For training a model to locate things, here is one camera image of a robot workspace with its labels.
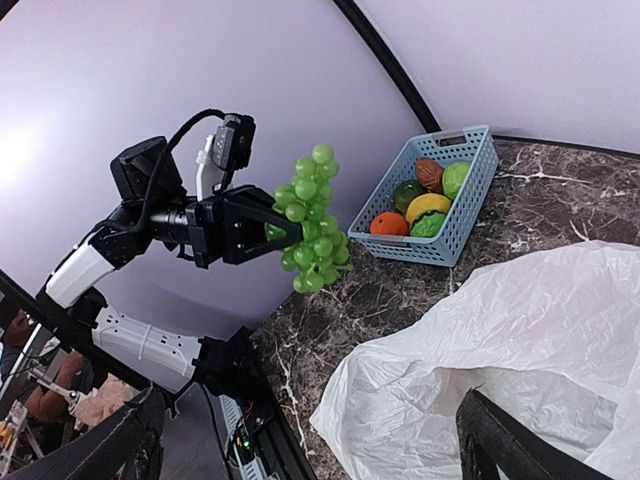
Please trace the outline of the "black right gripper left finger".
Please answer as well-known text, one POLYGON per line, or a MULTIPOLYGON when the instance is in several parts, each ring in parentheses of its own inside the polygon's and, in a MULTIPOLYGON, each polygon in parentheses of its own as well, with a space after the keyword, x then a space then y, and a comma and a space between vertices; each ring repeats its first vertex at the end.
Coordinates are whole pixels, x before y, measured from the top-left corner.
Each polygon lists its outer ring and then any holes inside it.
POLYGON ((149 387, 92 430, 10 479, 158 479, 164 449, 166 393, 149 387))

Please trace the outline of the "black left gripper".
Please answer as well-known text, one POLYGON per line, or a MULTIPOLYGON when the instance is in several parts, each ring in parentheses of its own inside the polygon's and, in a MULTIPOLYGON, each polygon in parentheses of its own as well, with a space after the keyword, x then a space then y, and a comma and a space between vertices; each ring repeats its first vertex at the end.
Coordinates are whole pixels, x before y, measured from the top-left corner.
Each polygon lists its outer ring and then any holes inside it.
POLYGON ((239 265, 303 239, 302 227, 278 214, 275 201, 255 185, 232 188, 187 206, 187 225, 194 263, 207 269, 217 260, 239 265), (269 240, 266 227, 284 232, 269 240))

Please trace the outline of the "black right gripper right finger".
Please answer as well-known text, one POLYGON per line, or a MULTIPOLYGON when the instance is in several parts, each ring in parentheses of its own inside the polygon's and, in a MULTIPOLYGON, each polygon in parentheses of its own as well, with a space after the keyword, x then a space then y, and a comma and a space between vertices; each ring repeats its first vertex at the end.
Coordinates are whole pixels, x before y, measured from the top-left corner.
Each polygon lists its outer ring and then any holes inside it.
POLYGON ((608 478, 542 440, 476 389, 457 409, 457 435, 464 479, 608 478))

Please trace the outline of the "green grape bunch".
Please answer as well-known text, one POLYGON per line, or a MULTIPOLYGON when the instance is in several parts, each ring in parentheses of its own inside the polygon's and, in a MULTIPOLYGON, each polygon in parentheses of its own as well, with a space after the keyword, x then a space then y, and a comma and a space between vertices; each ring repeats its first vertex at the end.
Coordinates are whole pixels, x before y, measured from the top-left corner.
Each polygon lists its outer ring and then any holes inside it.
POLYGON ((300 294, 317 293, 352 270, 346 233, 327 212, 339 173, 334 149, 319 144, 312 154, 296 161, 290 182, 276 187, 274 212, 301 229, 301 238, 282 250, 281 267, 296 271, 293 288, 300 294))

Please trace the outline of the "white plastic bag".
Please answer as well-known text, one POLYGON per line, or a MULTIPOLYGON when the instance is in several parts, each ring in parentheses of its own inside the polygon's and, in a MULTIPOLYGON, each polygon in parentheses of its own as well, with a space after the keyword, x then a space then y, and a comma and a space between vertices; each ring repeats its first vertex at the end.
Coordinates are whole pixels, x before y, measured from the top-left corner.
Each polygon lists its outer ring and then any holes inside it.
POLYGON ((639 250, 583 242, 475 270, 414 325, 357 346, 311 416, 353 479, 458 479, 476 389, 615 479, 639 475, 639 250))

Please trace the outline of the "brown potato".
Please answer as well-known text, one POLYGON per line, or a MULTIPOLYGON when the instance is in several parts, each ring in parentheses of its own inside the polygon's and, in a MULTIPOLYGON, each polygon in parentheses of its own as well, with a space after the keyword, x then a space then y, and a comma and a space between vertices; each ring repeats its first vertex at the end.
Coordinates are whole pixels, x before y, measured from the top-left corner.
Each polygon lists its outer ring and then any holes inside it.
POLYGON ((442 178, 444 172, 445 169, 431 158, 422 157, 416 161, 416 179, 423 188, 431 193, 443 193, 442 178))

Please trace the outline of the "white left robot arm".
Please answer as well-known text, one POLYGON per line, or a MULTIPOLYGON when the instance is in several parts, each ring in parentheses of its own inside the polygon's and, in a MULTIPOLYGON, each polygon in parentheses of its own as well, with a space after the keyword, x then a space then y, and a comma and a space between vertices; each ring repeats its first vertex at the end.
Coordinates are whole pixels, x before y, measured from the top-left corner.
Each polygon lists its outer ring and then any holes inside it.
MULTIPOLYGON (((63 237, 65 254, 120 201, 100 155, 69 160, 49 156, 44 185, 63 237)), ((216 263, 207 270, 178 260, 155 242, 146 254, 97 284, 118 311, 157 327, 227 339, 240 326, 259 326, 291 293, 293 276, 271 253, 238 267, 216 263)))

